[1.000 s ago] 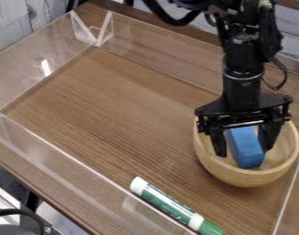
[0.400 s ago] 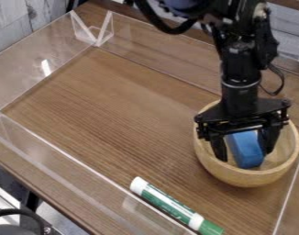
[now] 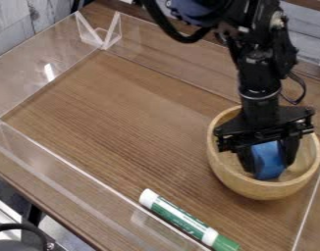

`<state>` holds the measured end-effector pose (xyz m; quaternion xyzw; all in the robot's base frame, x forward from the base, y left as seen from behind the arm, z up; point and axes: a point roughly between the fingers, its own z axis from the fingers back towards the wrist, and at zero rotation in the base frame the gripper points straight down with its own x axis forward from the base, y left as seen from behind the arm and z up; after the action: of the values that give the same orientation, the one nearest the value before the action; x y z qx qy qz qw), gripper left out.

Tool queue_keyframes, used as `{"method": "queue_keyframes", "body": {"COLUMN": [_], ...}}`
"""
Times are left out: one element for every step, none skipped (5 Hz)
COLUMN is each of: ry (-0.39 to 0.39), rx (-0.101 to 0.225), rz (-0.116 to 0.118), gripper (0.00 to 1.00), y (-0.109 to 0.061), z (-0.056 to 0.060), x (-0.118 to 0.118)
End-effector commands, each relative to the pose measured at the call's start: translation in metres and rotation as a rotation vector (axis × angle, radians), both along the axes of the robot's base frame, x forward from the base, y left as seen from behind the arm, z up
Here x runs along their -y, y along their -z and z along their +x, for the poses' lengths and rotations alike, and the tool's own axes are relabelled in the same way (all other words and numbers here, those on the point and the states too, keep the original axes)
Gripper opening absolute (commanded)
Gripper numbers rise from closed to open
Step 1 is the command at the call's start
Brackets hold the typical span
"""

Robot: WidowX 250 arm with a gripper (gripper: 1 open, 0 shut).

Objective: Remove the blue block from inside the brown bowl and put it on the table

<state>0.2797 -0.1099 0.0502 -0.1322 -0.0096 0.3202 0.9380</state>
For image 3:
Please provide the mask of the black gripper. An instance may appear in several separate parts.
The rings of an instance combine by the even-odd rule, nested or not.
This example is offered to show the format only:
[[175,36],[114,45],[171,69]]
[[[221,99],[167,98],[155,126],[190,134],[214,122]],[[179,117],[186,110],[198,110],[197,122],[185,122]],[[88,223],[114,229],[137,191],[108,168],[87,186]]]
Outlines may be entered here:
[[286,165],[292,165],[299,149],[299,138],[313,131],[315,109],[280,104],[281,88],[252,90],[240,87],[240,112],[214,127],[221,152],[237,152],[242,169],[254,174],[256,164],[249,146],[284,140]]

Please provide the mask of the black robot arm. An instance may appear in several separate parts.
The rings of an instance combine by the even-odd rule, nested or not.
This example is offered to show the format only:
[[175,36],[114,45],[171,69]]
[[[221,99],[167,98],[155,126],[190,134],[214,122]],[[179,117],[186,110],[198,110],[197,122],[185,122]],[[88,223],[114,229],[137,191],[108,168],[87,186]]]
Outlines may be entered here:
[[236,65],[241,108],[214,127],[218,149],[236,153],[258,179],[276,178],[295,162],[303,135],[313,131],[313,110],[300,105],[303,98],[280,103],[282,80],[303,82],[291,71],[297,49],[280,0],[169,0],[167,9],[199,28],[177,38],[193,42],[213,29]]

